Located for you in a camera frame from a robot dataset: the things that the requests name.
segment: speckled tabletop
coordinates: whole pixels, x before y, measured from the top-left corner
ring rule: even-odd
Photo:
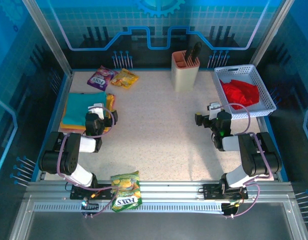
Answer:
[[[100,92],[87,85],[93,73],[75,72],[70,92]],[[134,73],[140,78],[130,89],[107,87],[116,95],[117,125],[102,138],[99,153],[79,154],[79,164],[98,180],[139,170],[142,181],[219,180],[241,164],[239,152],[218,151],[211,130],[195,124],[196,112],[206,115],[207,105],[220,101],[212,72],[199,71],[194,90],[182,93],[173,90],[170,71]],[[247,119],[233,120],[232,133],[247,124]],[[259,132],[256,118],[250,131]],[[58,178],[47,174],[45,179]]]

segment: knife block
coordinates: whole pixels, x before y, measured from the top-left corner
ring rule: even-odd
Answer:
[[[197,57],[192,61],[190,55],[185,61],[185,51],[175,51],[172,53],[171,80],[176,92],[186,92],[193,90],[196,75],[200,67],[200,60]]]

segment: red fabric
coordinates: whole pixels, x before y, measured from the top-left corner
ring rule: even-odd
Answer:
[[[220,80],[229,103],[242,104],[245,107],[257,104],[260,101],[259,89],[252,84],[232,79],[229,83]],[[241,106],[232,105],[235,110],[242,109]]]

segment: teal towel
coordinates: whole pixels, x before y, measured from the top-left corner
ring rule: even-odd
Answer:
[[[85,126],[85,115],[88,107],[102,103],[106,106],[106,93],[95,94],[69,93],[63,124]]]

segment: snack bag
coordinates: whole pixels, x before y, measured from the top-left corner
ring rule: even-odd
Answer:
[[[113,71],[106,67],[100,66],[99,69],[90,77],[87,81],[87,84],[97,88],[99,90],[105,91],[109,82],[117,75],[117,71]]]
[[[140,77],[135,75],[134,73],[131,73],[129,70],[122,68],[122,71],[117,74],[110,83],[123,87],[125,89],[129,89],[133,83],[135,83]]]
[[[112,186],[118,186],[118,194],[112,202],[112,210],[136,209],[142,204],[139,171],[110,177]]]

